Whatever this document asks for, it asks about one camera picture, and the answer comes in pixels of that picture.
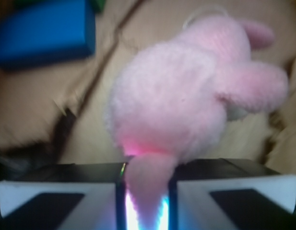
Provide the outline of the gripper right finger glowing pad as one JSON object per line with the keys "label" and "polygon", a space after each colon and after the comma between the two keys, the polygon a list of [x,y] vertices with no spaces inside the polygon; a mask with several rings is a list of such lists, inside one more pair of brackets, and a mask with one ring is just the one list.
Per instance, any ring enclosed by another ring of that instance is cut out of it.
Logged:
{"label": "gripper right finger glowing pad", "polygon": [[169,183],[168,230],[296,230],[296,175],[241,159],[194,160]]}

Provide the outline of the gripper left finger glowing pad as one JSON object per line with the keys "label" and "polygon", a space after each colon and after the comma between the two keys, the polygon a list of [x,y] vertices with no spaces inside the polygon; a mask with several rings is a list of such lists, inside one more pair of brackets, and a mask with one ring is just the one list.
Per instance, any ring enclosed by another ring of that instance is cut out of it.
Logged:
{"label": "gripper left finger glowing pad", "polygon": [[132,230],[125,163],[59,164],[0,181],[0,230]]}

